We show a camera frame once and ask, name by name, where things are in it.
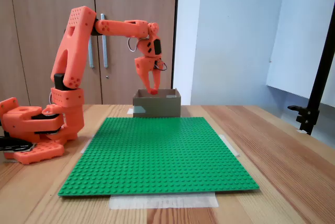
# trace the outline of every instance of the wood grain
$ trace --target wood grain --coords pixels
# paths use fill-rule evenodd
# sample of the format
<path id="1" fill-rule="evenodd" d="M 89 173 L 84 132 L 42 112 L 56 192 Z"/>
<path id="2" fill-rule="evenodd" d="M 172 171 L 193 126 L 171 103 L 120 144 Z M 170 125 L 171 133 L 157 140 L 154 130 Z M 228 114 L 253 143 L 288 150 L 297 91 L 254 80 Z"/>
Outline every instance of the wood grain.
<path id="1" fill-rule="evenodd" d="M 94 9 L 94 0 L 13 0 L 13 5 L 30 103 L 43 107 L 54 87 L 50 74 L 70 11 L 80 6 Z M 96 68 L 91 69 L 87 61 L 81 88 L 87 104 L 101 104 L 96 37 L 92 49 Z"/>
<path id="2" fill-rule="evenodd" d="M 218 208 L 109 210 L 109 197 L 60 198 L 80 151 L 106 117 L 131 117 L 130 105 L 84 106 L 85 127 L 62 157 L 32 165 L 0 164 L 3 223 L 334 223 L 330 164 L 255 107 L 182 107 L 205 117 L 241 154 L 259 184 L 254 192 L 217 194 Z"/>
<path id="3" fill-rule="evenodd" d="M 0 101 L 16 97 L 29 105 L 27 86 L 16 33 L 12 0 L 0 0 Z"/>
<path id="4" fill-rule="evenodd" d="M 162 60 L 168 69 L 161 73 L 160 88 L 171 88 L 175 0 L 95 0 L 97 13 L 109 20 L 146 20 L 156 22 L 162 45 Z M 125 37 L 106 37 L 108 68 L 104 68 L 102 41 L 99 37 L 101 83 L 104 104 L 131 104 L 139 88 L 144 88 L 136 73 L 134 58 L 142 53 L 130 52 Z"/>
<path id="5" fill-rule="evenodd" d="M 204 107 L 308 222 L 335 221 L 335 167 L 240 106 Z"/>
<path id="6" fill-rule="evenodd" d="M 188 106 L 187 108 L 192 117 L 204 117 L 218 134 L 225 135 L 229 143 L 240 153 L 238 160 L 260 186 L 260 192 L 217 194 L 220 207 L 214 208 L 214 212 L 218 216 L 219 223 L 304 223 L 290 203 L 207 111 L 201 106 Z M 230 213 L 229 216 L 223 218 L 222 211 Z"/>
<path id="7" fill-rule="evenodd" d="M 325 160 L 335 165 L 335 149 L 329 148 L 328 145 L 322 143 L 321 141 L 315 141 L 315 138 L 311 137 L 308 134 L 298 132 L 298 129 L 294 126 L 281 120 L 280 118 L 273 116 L 271 113 L 268 113 L 267 111 L 261 109 L 258 106 L 245 106 L 245 108 L 262 117 L 269 123 L 275 125 L 279 129 L 285 131 L 300 144 L 305 145 L 306 147 L 310 148 L 318 155 L 323 157 Z"/>

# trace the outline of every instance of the metal handle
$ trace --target metal handle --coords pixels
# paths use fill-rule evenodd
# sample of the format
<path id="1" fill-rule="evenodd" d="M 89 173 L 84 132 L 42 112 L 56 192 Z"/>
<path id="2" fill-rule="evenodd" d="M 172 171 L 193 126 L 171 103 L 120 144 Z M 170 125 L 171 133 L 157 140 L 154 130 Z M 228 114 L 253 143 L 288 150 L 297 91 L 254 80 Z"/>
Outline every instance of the metal handle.
<path id="1" fill-rule="evenodd" d="M 88 41 L 88 62 L 90 63 L 90 68 L 94 68 L 91 37 Z"/>
<path id="2" fill-rule="evenodd" d="M 101 14 L 101 20 L 105 20 L 105 14 Z M 104 35 L 103 35 L 103 56 L 104 56 L 104 67 L 108 68 L 106 36 Z"/>

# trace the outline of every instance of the cardboard box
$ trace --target cardboard box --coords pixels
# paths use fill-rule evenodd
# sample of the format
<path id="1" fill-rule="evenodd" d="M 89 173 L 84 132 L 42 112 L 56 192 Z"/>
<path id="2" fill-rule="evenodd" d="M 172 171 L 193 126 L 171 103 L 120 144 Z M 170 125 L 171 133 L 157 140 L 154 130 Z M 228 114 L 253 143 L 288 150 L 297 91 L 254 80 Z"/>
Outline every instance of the cardboard box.
<path id="1" fill-rule="evenodd" d="M 151 95 L 146 89 L 139 89 L 133 99 L 133 117 L 165 118 L 180 117 L 181 96 L 177 89 L 159 89 Z"/>

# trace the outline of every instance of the wooden table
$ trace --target wooden table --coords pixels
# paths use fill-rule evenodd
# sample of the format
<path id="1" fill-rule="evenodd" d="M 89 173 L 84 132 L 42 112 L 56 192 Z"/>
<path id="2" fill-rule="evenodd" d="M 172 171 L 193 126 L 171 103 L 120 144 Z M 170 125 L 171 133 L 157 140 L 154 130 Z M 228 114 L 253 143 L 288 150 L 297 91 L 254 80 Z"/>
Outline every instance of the wooden table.
<path id="1" fill-rule="evenodd" d="M 109 197 L 58 197 L 80 151 L 106 117 L 129 105 L 84 107 L 85 127 L 60 158 L 0 164 L 0 223 L 335 223 L 335 150 L 256 106 L 187 106 L 241 154 L 260 186 L 217 194 L 218 208 L 109 210 Z"/>

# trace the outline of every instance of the wooden cabinet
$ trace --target wooden cabinet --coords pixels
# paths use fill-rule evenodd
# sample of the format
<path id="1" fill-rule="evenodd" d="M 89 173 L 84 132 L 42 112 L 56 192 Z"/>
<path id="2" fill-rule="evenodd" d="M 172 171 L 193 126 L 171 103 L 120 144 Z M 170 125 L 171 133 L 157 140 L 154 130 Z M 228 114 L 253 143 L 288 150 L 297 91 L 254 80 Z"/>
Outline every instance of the wooden cabinet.
<path id="1" fill-rule="evenodd" d="M 11 6 L 5 10 L 5 14 L 2 13 L 2 16 L 5 17 L 2 17 L 1 22 L 7 26 L 6 28 L 11 35 L 6 38 L 7 41 L 1 42 L 11 47 L 8 47 L 6 52 L 6 55 L 11 57 L 6 57 L 4 61 L 6 67 L 0 67 L 7 69 L 7 72 L 5 70 L 0 77 L 10 76 L 7 73 L 13 72 L 12 65 L 14 64 L 16 68 L 14 72 L 19 72 L 19 70 L 21 72 L 9 81 L 10 84 L 5 85 L 8 87 L 17 86 L 15 89 L 18 91 L 23 91 L 19 86 L 26 86 L 25 91 L 28 92 L 28 95 L 26 94 L 26 98 L 24 98 L 24 94 L 16 95 L 13 88 L 4 87 L 6 92 L 4 95 L 1 94 L 0 99 L 4 99 L 3 96 L 8 98 L 16 95 L 18 98 L 21 96 L 22 98 L 19 99 L 26 100 L 27 103 L 29 97 L 32 106 L 45 106 L 48 103 L 50 88 L 53 86 L 50 74 L 57 49 L 70 10 L 79 6 L 95 9 L 98 19 L 100 19 L 100 13 L 104 13 L 106 19 L 142 19 L 158 23 L 160 25 L 159 36 L 162 41 L 163 61 L 168 66 L 168 70 L 162 72 L 161 87 L 171 87 L 175 0 L 1 1 Z M 143 88 L 134 64 L 134 58 L 140 57 L 141 53 L 139 51 L 132 53 L 128 50 L 127 38 L 107 37 L 109 66 L 104 68 L 101 36 L 92 36 L 92 48 L 94 68 L 90 68 L 87 61 L 81 84 L 81 88 L 85 92 L 85 103 L 130 104 L 135 91 Z"/>
<path id="2" fill-rule="evenodd" d="M 48 104 L 51 70 L 74 7 L 94 8 L 94 0 L 13 0 L 21 56 L 31 105 Z M 92 38 L 95 66 L 99 66 L 97 40 Z M 88 61 L 81 88 L 87 104 L 101 104 L 99 68 Z"/>
<path id="3" fill-rule="evenodd" d="M 109 20 L 146 20 L 156 22 L 162 44 L 162 60 L 168 69 L 161 73 L 161 88 L 171 88 L 175 0 L 95 0 L 97 14 Z M 102 43 L 99 38 L 100 72 L 104 104 L 132 104 L 136 90 L 144 88 L 136 73 L 134 58 L 124 37 L 107 37 L 108 68 L 104 68 Z"/>
<path id="4" fill-rule="evenodd" d="M 0 7 L 0 101 L 16 97 L 20 105 L 29 105 L 12 0 L 0 0 Z"/>

